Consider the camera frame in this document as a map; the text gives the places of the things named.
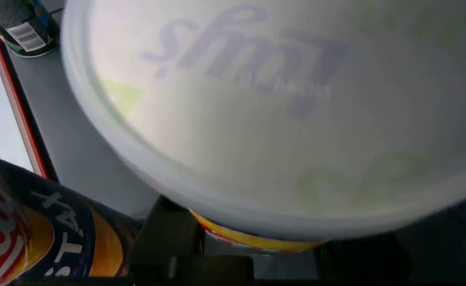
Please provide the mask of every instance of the translucent lid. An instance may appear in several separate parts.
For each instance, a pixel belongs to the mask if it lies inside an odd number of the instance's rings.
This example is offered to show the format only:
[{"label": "translucent lid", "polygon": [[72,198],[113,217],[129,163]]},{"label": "translucent lid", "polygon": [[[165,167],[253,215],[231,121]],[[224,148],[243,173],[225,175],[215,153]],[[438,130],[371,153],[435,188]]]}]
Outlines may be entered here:
[{"label": "translucent lid", "polygon": [[466,2],[68,0],[63,28],[100,133],[211,219],[350,236],[466,198]]}]

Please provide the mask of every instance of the can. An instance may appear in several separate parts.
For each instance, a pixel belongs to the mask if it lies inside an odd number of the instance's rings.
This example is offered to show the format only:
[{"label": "can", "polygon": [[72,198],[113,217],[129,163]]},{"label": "can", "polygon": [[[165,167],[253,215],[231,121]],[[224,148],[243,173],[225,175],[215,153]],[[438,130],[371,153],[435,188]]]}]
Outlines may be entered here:
[{"label": "can", "polygon": [[0,285],[126,276],[140,224],[0,160]]},{"label": "can", "polygon": [[22,57],[37,57],[58,45],[60,28],[39,0],[0,0],[0,38]]}]

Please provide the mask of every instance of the green design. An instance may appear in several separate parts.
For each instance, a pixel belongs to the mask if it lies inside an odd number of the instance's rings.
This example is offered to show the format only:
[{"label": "green design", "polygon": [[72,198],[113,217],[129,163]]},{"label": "green design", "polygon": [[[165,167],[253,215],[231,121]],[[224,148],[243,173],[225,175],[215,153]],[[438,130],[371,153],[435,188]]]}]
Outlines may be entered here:
[{"label": "green design", "polygon": [[[393,168],[400,169],[393,173]],[[429,166],[416,155],[405,152],[383,154],[373,160],[356,186],[355,200],[369,202],[376,197],[390,196],[383,187],[417,183],[428,171]]]},{"label": "green design", "polygon": [[106,93],[115,95],[114,105],[120,114],[128,114],[143,96],[143,90],[126,83],[103,79],[101,84]]},{"label": "green design", "polygon": [[345,193],[349,183],[338,171],[329,168],[313,168],[298,180],[298,190],[304,203],[315,211],[326,207],[329,202],[320,197],[320,184],[326,184],[330,191]]},{"label": "green design", "polygon": [[[391,173],[393,167],[399,168],[399,170],[396,173]],[[369,203],[393,195],[386,193],[385,187],[415,184],[428,173],[429,166],[421,157],[406,152],[394,152],[376,157],[355,185],[351,185],[348,179],[336,170],[313,168],[298,179],[297,189],[303,203],[316,210],[320,207],[326,207],[329,203],[320,200],[318,184],[327,184],[331,191],[342,193],[353,190],[355,195],[352,198],[352,203]]]},{"label": "green design", "polygon": [[347,21],[370,36],[380,29],[393,32],[408,21],[409,33],[420,40],[432,39],[443,51],[466,54],[466,12],[436,0],[356,0],[344,11]]}]

